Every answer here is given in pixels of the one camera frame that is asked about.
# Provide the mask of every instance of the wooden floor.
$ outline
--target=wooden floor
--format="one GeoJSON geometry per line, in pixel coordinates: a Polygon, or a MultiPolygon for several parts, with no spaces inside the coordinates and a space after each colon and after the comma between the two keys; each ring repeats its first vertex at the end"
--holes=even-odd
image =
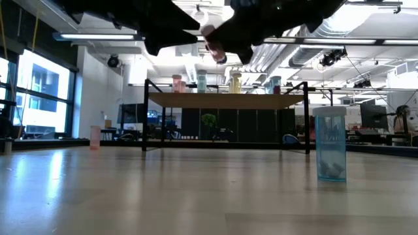
{"type": "Polygon", "coordinates": [[[418,234],[418,161],[348,153],[88,148],[0,157],[0,234],[418,234]]]}

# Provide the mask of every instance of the ceiling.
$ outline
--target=ceiling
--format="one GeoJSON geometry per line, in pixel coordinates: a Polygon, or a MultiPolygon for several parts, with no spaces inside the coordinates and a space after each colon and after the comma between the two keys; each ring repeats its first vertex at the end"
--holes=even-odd
{"type": "MultiPolygon", "coordinates": [[[[48,0],[14,0],[26,10],[36,13],[38,9],[40,12],[40,19],[53,28],[62,33],[134,33],[132,29],[123,28],[122,30],[115,29],[112,23],[100,20],[87,14],[84,15],[82,23],[77,25],[68,16],[56,10],[48,0]]],[[[207,18],[202,13],[196,12],[196,1],[175,1],[180,7],[190,15],[193,15],[198,21],[206,21],[204,24],[214,24],[216,27],[220,25],[225,18],[231,13],[229,7],[225,7],[224,0],[203,1],[201,9],[207,13],[207,18]]],[[[416,3],[416,0],[405,0],[405,3],[416,3]]],[[[402,38],[418,38],[418,5],[408,5],[408,8],[402,10],[399,14],[393,14],[391,8],[383,8],[375,11],[368,17],[364,23],[352,30],[347,37],[363,37],[363,38],[379,38],[379,37],[402,37],[402,38]]],[[[106,58],[110,55],[104,53],[103,49],[116,48],[126,51],[132,48],[142,49],[142,54],[121,54],[120,58],[124,63],[133,63],[135,58],[143,56],[148,62],[148,77],[150,78],[164,78],[171,77],[173,74],[186,74],[187,64],[193,64],[195,70],[204,69],[211,74],[219,74],[223,76],[227,67],[240,67],[239,59],[235,55],[228,56],[228,63],[226,65],[216,65],[210,55],[205,52],[203,44],[195,45],[198,50],[198,56],[193,59],[176,56],[175,47],[165,48],[160,51],[160,54],[155,57],[146,53],[143,42],[85,42],[86,46],[92,47],[90,50],[94,53],[98,51],[99,56],[106,58]]],[[[286,55],[286,47],[278,48],[277,56],[268,56],[268,51],[263,51],[262,48],[255,48],[255,54],[261,56],[262,59],[268,59],[271,64],[268,65],[268,70],[255,71],[253,73],[245,73],[244,79],[247,85],[255,81],[262,73],[269,75],[283,76],[282,80],[296,78],[298,81],[309,81],[310,85],[320,86],[350,86],[348,82],[354,82],[359,77],[359,72],[367,75],[372,79],[372,83],[377,87],[385,86],[386,72],[393,70],[394,66],[402,64],[405,60],[418,59],[418,47],[382,47],[382,46],[348,46],[348,58],[357,67],[359,71],[353,68],[353,65],[348,59],[343,59],[335,64],[335,66],[321,71],[319,68],[319,59],[311,59],[302,69],[281,68],[276,74],[277,63],[275,61],[283,60],[286,55]]]]}

